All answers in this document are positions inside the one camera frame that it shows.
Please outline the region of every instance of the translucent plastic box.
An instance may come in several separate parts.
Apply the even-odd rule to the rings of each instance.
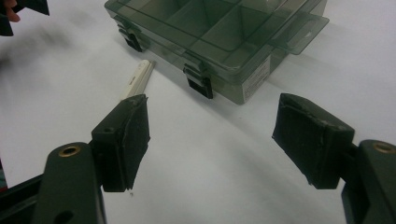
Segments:
[[[192,88],[243,104],[329,22],[327,0],[109,0],[127,43],[181,69]]]

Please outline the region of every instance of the white background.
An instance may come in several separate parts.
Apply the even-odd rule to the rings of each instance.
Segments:
[[[105,193],[108,223],[345,223],[337,190],[316,190],[271,138],[279,94],[310,99],[356,129],[354,143],[396,143],[396,2],[331,0],[331,22],[290,55],[245,105],[207,100],[180,70],[137,53],[105,1],[49,1],[0,37],[0,157],[10,187],[91,130],[142,59],[151,140],[129,192]]]

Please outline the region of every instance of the black object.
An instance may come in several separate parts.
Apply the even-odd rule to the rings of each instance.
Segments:
[[[146,96],[123,100],[92,131],[89,144],[56,148],[42,176],[0,194],[0,223],[106,223],[101,186],[131,189],[148,141]]]
[[[142,48],[140,47],[139,41],[137,41],[137,38],[133,34],[126,34],[125,31],[119,29],[120,33],[124,35],[126,43],[129,45],[129,47],[135,49],[137,52],[143,52]]]
[[[200,72],[197,72],[194,68],[186,64],[183,72],[186,74],[191,88],[201,93],[207,99],[213,99],[212,84],[209,77],[202,77]]]
[[[346,181],[347,223],[396,223],[396,146],[366,140],[305,98],[282,93],[273,138],[317,189]]]
[[[90,145],[105,191],[124,192],[134,186],[148,142],[149,118],[144,95],[122,101],[93,129]]]
[[[19,12],[25,7],[45,15],[50,15],[47,0],[17,0],[17,5],[12,8],[14,12]],[[0,35],[13,36],[11,24],[9,23],[6,8],[3,2],[0,3]]]

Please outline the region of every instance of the box compartment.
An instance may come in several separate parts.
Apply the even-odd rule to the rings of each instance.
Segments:
[[[299,54],[328,23],[326,0],[109,0],[128,44],[183,70],[210,98],[236,104],[289,54]]]

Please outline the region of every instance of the box lid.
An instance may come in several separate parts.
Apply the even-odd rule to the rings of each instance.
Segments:
[[[180,56],[187,52],[223,69],[237,70],[266,44],[300,53],[327,23],[303,11],[304,8],[312,10],[309,5],[318,2],[320,0],[110,0],[106,8]],[[296,15],[304,19],[296,20]],[[299,26],[292,29],[295,34],[285,29],[287,24]],[[302,27],[310,35],[299,33]]]

